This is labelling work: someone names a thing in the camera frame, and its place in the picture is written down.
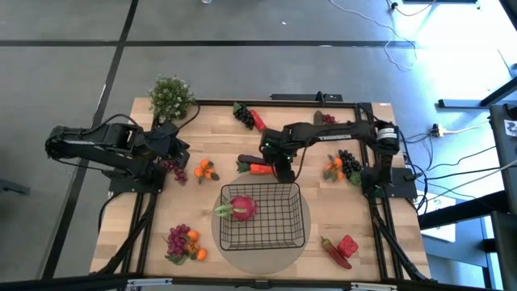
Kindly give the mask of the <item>small black grape bunch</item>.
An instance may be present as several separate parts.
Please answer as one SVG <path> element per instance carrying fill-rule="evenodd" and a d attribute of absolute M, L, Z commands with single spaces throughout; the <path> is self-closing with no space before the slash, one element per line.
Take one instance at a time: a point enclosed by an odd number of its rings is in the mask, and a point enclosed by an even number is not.
<path fill-rule="evenodd" d="M 254 117 L 245 104 L 234 102 L 233 116 L 241 121 L 249 130 L 254 128 Z"/>

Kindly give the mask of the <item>grey cabinet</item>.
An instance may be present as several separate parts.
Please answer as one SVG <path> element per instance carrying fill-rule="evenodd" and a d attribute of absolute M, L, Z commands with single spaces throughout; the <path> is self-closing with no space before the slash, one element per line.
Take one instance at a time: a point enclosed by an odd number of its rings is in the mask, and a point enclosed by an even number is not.
<path fill-rule="evenodd" d="M 517 106 L 504 104 L 490 107 L 490 124 L 502 170 L 502 181 L 507 192 L 517 192 L 517 137 L 505 134 L 504 120 L 517 120 Z"/>

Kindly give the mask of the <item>red bell pepper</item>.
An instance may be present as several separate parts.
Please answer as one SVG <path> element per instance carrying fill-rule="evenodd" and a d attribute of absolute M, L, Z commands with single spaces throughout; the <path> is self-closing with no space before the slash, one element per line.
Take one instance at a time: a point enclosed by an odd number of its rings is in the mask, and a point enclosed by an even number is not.
<path fill-rule="evenodd" d="M 347 259 L 339 253 L 337 248 L 330 242 L 328 238 L 321 237 L 321 245 L 336 264 L 345 269 L 352 269 L 352 266 L 347 261 Z"/>
<path fill-rule="evenodd" d="M 359 246 L 350 235 L 346 234 L 339 242 L 337 249 L 342 256 L 350 258 L 358 251 Z"/>

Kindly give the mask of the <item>pink dragon fruit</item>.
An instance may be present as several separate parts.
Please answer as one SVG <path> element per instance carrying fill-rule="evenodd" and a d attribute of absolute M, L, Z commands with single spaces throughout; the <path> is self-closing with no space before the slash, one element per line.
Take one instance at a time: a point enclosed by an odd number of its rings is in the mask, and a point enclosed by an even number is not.
<path fill-rule="evenodd" d="M 250 220 L 256 211 L 256 202 L 248 196 L 235 196 L 228 203 L 224 203 L 213 210 L 218 217 L 232 217 L 237 221 Z"/>

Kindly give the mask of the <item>purple eggplant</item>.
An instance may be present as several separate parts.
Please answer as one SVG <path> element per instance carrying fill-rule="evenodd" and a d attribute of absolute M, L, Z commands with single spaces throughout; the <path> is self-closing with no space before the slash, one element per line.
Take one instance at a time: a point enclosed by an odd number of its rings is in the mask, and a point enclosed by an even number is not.
<path fill-rule="evenodd" d="M 244 162 L 244 163 L 248 163 L 248 164 L 267 165 L 267 163 L 262 158 L 255 157 L 255 156 L 252 156 L 252 155 L 240 154 L 237 157 L 237 160 L 239 162 Z"/>

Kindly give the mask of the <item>small dark purple grape bunch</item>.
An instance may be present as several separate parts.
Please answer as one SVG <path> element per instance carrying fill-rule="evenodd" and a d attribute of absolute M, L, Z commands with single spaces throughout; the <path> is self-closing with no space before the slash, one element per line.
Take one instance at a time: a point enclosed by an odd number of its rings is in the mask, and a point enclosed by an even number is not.
<path fill-rule="evenodd" d="M 174 175 L 174 180 L 177 181 L 181 186 L 184 186 L 187 182 L 187 174 L 185 170 L 180 167 L 176 162 L 171 160 L 162 160 L 161 165 L 170 173 Z"/>

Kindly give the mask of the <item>dark chair base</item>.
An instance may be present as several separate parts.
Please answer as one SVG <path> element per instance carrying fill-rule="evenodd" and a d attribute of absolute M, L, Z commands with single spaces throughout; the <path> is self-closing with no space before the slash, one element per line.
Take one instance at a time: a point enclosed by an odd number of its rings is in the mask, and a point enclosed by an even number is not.
<path fill-rule="evenodd" d="M 28 195 L 30 188 L 6 179 L 0 179 L 0 191 L 17 192 L 18 194 Z"/>

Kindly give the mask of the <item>large black grape bunch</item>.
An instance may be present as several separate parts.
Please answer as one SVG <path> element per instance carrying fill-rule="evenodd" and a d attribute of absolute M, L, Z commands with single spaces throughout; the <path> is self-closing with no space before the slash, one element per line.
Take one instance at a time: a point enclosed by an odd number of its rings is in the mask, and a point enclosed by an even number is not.
<path fill-rule="evenodd" d="M 342 160 L 342 171 L 345 178 L 355 186 L 360 186 L 363 167 L 355 156 L 347 150 L 339 150 L 338 156 Z"/>

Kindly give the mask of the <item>magenta grape bunch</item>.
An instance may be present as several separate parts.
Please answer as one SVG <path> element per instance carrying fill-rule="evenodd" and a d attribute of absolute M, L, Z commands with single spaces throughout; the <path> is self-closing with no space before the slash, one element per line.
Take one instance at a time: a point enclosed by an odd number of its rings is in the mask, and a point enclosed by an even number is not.
<path fill-rule="evenodd" d="M 175 228 L 170 229 L 169 236 L 166 239 L 167 251 L 166 258 L 173 264 L 183 264 L 188 256 L 187 245 L 189 238 L 187 233 L 191 229 L 185 224 L 177 225 Z"/>

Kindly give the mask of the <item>orange cluster with leaves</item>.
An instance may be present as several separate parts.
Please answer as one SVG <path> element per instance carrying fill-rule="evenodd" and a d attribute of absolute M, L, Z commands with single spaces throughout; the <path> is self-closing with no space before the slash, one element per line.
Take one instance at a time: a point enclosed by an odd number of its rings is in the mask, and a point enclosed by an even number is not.
<path fill-rule="evenodd" d="M 345 178 L 343 174 L 343 161 L 339 157 L 334 157 L 332 155 L 327 156 L 329 162 L 325 165 L 322 171 L 322 176 L 324 180 L 331 180 L 332 182 L 337 182 L 343 180 Z"/>
<path fill-rule="evenodd" d="M 195 230 L 187 232 L 187 253 L 192 260 L 205 260 L 208 251 L 199 244 L 199 233 Z"/>
<path fill-rule="evenodd" d="M 217 181 L 220 179 L 220 176 L 214 170 L 213 162 L 208 159 L 200 161 L 200 165 L 194 170 L 194 175 L 198 184 L 202 184 L 205 180 Z"/>

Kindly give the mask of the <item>black bracket bar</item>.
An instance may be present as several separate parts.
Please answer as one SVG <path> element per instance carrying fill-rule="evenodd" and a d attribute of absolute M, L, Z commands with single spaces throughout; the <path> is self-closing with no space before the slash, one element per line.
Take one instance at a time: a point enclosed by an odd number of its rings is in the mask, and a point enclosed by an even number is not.
<path fill-rule="evenodd" d="M 271 94 L 270 98 L 271 100 L 315 101 L 319 103 L 343 101 L 343 97 L 340 94 L 329 94 L 321 91 L 314 94 Z"/>

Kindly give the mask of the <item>silver frame bracket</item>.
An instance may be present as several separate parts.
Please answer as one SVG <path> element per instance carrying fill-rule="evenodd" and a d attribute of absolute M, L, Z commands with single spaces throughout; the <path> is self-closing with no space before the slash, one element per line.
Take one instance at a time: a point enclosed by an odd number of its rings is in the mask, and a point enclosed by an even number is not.
<path fill-rule="evenodd" d="M 398 291 L 396 285 L 351 282 L 351 291 Z"/>
<path fill-rule="evenodd" d="M 139 289 L 148 286 L 171 285 L 172 283 L 172 278 L 141 278 L 128 280 L 126 287 Z"/>

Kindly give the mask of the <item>black beam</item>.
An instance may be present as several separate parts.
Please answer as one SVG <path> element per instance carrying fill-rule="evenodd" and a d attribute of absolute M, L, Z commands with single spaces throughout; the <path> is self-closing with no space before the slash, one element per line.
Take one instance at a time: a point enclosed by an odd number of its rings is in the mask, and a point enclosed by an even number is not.
<path fill-rule="evenodd" d="M 418 216 L 420 230 L 455 224 L 492 212 L 517 213 L 517 192 L 499 191 Z"/>

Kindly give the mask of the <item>orange carrot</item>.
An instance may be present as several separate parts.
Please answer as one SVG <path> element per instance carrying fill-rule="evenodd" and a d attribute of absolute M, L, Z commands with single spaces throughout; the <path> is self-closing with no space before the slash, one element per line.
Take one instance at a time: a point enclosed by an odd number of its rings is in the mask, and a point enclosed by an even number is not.
<path fill-rule="evenodd" d="M 252 175 L 269 175 L 273 173 L 272 168 L 267 165 L 247 162 L 236 162 L 236 164 L 238 173 L 249 172 Z"/>

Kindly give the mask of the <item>long red pepper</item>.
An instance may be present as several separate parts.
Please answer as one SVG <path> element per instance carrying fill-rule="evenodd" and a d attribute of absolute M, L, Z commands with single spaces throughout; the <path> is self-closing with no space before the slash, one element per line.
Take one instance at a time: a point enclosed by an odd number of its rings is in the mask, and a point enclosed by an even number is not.
<path fill-rule="evenodd" d="M 264 124 L 262 118 L 255 110 L 250 110 L 250 113 L 253 117 L 255 128 L 257 128 L 259 131 L 263 131 L 264 129 L 267 128 L 267 126 Z"/>

